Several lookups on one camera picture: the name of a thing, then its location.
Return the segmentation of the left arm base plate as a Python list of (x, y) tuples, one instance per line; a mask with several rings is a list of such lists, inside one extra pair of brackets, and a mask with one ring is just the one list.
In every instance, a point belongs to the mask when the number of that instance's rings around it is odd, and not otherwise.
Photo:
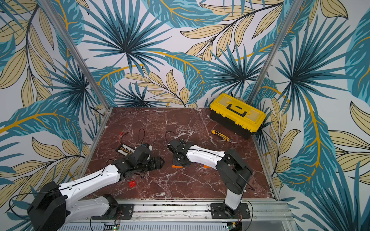
[(102, 216), (93, 216), (92, 220), (130, 220), (133, 211), (134, 204), (117, 204), (110, 206)]

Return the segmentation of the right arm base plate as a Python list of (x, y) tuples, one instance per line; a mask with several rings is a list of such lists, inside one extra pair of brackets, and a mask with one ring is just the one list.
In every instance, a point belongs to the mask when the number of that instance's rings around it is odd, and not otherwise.
[(249, 219), (250, 209), (246, 203), (241, 203), (237, 209), (230, 209), (225, 203), (212, 203), (208, 206), (212, 219)]

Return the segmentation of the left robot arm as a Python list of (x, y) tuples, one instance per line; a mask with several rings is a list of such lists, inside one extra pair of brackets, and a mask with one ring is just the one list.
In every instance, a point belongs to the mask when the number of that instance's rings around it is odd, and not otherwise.
[(139, 146), (132, 154), (90, 175), (62, 184), (47, 183), (27, 209), (31, 224), (37, 231), (57, 231), (82, 218), (114, 216), (118, 214), (118, 203), (111, 195), (83, 198), (135, 174), (161, 169), (163, 165), (164, 159), (152, 157), (148, 146)]

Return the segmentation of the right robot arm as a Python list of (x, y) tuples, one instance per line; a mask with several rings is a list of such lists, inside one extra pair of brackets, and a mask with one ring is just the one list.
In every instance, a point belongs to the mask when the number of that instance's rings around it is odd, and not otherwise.
[(214, 151), (177, 139), (170, 141), (167, 147), (173, 154), (173, 165), (177, 167), (198, 163), (217, 170), (227, 187), (225, 210), (235, 212), (239, 208), (253, 171), (234, 149)]

